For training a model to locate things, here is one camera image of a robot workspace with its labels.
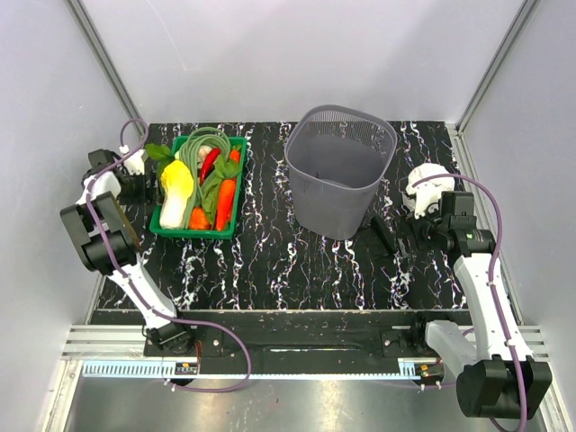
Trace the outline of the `grey mesh trash bin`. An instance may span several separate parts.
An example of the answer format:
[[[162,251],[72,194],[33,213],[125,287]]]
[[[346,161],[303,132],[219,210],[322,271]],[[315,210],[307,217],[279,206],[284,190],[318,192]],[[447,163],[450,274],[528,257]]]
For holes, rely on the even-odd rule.
[[[329,239],[352,238],[396,146],[385,120],[334,104],[310,109],[284,146],[298,223]]]

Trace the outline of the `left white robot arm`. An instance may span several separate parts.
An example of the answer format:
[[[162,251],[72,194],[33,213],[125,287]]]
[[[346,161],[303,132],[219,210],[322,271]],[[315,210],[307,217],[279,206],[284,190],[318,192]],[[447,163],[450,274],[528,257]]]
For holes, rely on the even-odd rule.
[[[81,197],[60,211],[60,218],[83,265],[121,287],[145,320],[143,335],[152,353],[184,356],[194,350],[191,327],[177,321],[178,311],[146,270],[140,241],[123,210],[156,198],[156,176],[139,151],[125,162],[98,149],[88,154]]]

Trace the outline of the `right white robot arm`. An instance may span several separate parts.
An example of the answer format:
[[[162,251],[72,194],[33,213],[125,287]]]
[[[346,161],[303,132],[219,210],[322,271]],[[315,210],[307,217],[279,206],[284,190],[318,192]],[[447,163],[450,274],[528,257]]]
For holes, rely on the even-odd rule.
[[[463,289],[472,320],[470,333],[450,319],[418,318],[398,342],[420,356],[436,356],[418,366],[421,389],[453,387],[468,418],[530,420],[544,400],[553,375],[535,359],[523,339],[500,275],[499,243],[479,229],[468,192],[440,193],[424,215],[409,216],[419,247],[444,252]]]

